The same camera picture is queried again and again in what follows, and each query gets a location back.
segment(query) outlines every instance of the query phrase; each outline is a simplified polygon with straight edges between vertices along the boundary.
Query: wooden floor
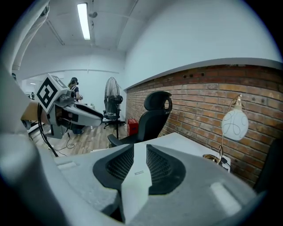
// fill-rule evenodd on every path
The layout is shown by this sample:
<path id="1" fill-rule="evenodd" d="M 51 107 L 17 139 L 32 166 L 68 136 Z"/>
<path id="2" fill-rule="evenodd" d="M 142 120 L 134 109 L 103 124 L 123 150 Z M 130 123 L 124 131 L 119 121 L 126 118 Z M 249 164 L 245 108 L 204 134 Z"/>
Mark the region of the wooden floor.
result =
<path id="1" fill-rule="evenodd" d="M 75 135 L 71 130 L 68 130 L 70 134 L 70 141 L 68 134 L 65 133 L 62 139 L 55 139 L 55 138 L 47 138 L 49 143 L 51 145 L 54 145 L 55 150 L 62 149 L 66 147 L 66 144 L 68 142 L 68 147 L 73 147 L 74 144 L 75 147 L 68 149 L 64 148 L 60 151 L 57 151 L 57 154 L 59 156 L 70 156 L 75 154 L 84 154 L 88 153 L 92 150 L 98 150 L 98 149 L 105 149 L 109 147 L 109 141 L 107 136 L 109 134 L 112 134 L 116 136 L 116 130 L 114 130 L 114 125 L 109 125 L 104 129 L 105 124 L 101 124 L 98 127 L 94 127 L 93 129 L 90 128 L 90 126 L 86 126 L 83 128 L 84 133 L 82 135 Z M 50 130 L 49 125 L 43 125 L 43 129 L 45 133 L 48 133 Z M 30 136 L 33 139 L 33 142 L 38 147 L 45 147 L 48 148 L 48 145 L 43 141 L 41 134 L 39 132 L 39 129 L 34 130 L 30 133 Z M 119 139 L 122 139 L 126 137 L 126 130 L 123 125 L 119 126 Z"/>

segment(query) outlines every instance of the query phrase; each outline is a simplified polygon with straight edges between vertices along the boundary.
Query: red brick wall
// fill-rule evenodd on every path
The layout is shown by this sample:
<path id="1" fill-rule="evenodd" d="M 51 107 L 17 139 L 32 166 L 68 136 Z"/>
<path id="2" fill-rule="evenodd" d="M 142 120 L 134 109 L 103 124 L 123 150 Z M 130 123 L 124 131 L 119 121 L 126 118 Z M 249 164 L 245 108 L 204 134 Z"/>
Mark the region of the red brick wall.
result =
<path id="1" fill-rule="evenodd" d="M 234 174 L 254 185 L 270 144 L 283 135 L 283 85 L 281 71 L 258 66 L 211 66 L 173 73 L 130 88 L 126 119 L 137 121 L 146 111 L 148 94 L 172 94 L 173 110 L 160 136 L 177 132 L 218 150 L 221 120 L 236 95 L 243 94 L 249 130 L 239 142 L 224 139 L 224 155 L 231 158 Z"/>

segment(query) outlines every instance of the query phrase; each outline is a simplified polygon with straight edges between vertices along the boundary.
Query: ceiling light fixture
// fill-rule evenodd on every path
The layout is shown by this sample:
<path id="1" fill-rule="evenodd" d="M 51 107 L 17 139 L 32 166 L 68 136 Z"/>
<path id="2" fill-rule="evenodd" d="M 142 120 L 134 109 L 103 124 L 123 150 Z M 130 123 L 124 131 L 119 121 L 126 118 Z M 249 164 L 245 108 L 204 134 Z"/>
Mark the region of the ceiling light fixture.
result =
<path id="1" fill-rule="evenodd" d="M 84 39 L 90 40 L 90 33 L 88 27 L 88 5 L 86 3 L 78 4 L 78 12 L 80 18 L 80 26 L 83 31 Z"/>

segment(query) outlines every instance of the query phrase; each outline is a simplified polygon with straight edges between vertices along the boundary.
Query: white desk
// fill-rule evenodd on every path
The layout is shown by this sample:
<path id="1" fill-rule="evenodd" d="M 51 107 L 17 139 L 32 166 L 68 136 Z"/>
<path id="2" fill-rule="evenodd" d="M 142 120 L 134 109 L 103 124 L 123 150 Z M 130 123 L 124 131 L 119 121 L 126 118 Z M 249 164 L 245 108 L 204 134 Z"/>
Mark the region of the white desk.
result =
<path id="1" fill-rule="evenodd" d="M 151 139 L 143 143 L 167 147 L 199 157 L 203 157 L 204 154 L 213 154 L 215 156 L 218 156 L 216 151 L 213 151 L 199 143 L 196 143 L 195 141 L 192 141 L 176 132 L 155 139 Z M 226 156 L 223 157 L 227 160 L 227 163 L 231 165 L 231 159 Z M 228 169 L 228 172 L 230 172 L 230 167 L 227 164 L 223 164 L 223 167 Z"/>

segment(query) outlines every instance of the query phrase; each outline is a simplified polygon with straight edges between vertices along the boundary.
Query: ceiling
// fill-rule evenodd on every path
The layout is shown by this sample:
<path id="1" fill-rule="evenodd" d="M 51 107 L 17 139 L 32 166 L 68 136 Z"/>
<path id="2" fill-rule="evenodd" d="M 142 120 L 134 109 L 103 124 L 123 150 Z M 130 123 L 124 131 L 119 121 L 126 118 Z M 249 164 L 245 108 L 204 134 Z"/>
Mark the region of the ceiling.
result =
<path id="1" fill-rule="evenodd" d="M 51 0 L 47 21 L 31 45 L 92 45 L 126 52 L 143 27 L 170 0 Z M 84 40 L 77 4 L 88 3 L 91 40 Z"/>

